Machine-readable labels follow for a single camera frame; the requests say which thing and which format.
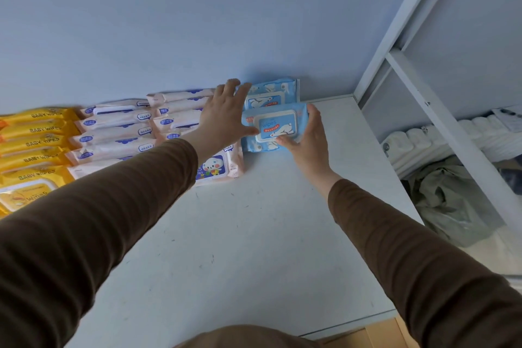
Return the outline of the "person's brown top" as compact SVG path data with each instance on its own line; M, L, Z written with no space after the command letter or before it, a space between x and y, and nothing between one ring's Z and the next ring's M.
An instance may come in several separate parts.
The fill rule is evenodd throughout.
M323 348L323 345L267 327L232 325L203 332L173 348Z

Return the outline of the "stack of pink wipes packets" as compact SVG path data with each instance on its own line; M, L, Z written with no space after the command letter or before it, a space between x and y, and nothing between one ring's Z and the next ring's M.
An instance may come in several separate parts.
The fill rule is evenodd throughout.
M82 133L71 138L77 149L67 153L69 173L77 180L195 131L213 94L212 88L155 93L83 110L85 119L76 123Z

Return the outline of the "white metal shelf frame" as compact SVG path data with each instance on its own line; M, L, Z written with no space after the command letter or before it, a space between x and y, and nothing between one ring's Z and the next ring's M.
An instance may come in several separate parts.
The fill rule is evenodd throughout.
M364 111L388 75L395 72L506 225L522 239L522 202L404 54L438 1L401 2L353 91L353 97Z

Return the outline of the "grey-green plastic bag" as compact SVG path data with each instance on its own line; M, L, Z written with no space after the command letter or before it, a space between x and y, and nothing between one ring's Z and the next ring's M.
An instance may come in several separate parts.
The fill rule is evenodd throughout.
M417 169L408 182L423 223L454 246L471 247L506 226L455 155Z

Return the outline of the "person's left hand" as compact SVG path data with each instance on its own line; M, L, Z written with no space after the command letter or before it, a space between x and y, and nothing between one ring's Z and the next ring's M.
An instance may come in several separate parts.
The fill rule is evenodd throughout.
M223 86L218 85L207 101L197 129L198 137L203 141L206 152L216 153L240 140L240 125L245 98L252 86L244 83L238 87L231 98L223 97Z

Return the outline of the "white printed paper sheet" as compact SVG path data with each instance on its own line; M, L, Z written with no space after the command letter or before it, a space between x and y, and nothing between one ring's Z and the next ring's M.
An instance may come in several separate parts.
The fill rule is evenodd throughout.
M494 108L492 113L513 133L522 133L522 104Z

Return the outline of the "person's right hand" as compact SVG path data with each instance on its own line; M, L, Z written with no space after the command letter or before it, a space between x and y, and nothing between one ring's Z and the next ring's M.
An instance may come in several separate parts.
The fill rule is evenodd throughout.
M318 180L333 173L330 167L328 142L322 116L313 104L307 104L309 121L299 143L290 152L300 171L310 180Z

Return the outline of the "person's right forearm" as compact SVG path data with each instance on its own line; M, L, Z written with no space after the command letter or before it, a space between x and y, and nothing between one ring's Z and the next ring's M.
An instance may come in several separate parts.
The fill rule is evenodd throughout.
M522 348L522 295L504 277L338 174L306 177L422 348Z

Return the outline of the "person's left forearm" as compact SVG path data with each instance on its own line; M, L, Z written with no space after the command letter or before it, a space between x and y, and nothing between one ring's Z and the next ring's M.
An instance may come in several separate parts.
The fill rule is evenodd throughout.
M202 128L0 220L0 348L61 348L111 271L225 145Z

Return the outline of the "row of white rolled cloths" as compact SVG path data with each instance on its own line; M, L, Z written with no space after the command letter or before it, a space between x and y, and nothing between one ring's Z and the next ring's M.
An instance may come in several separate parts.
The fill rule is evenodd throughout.
M491 162L522 155L522 132L511 132L494 114L460 120L460 126ZM416 170L454 154L433 125L392 132L381 147L400 179Z

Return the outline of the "blue wipes packet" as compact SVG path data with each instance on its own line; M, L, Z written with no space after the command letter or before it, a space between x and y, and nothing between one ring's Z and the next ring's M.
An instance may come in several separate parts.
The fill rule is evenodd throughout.
M243 110L297 103L300 100L299 79L283 78L252 85Z
M279 149L277 138L286 135L298 142L308 121L307 104L303 102L245 110L242 123L257 128L258 134L243 137L242 149L250 153L275 151Z

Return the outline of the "row of yellow wipes packets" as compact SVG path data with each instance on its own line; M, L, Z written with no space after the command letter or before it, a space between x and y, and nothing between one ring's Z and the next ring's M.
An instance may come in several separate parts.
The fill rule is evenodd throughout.
M74 181L66 155L78 120L73 108L0 114L0 219Z

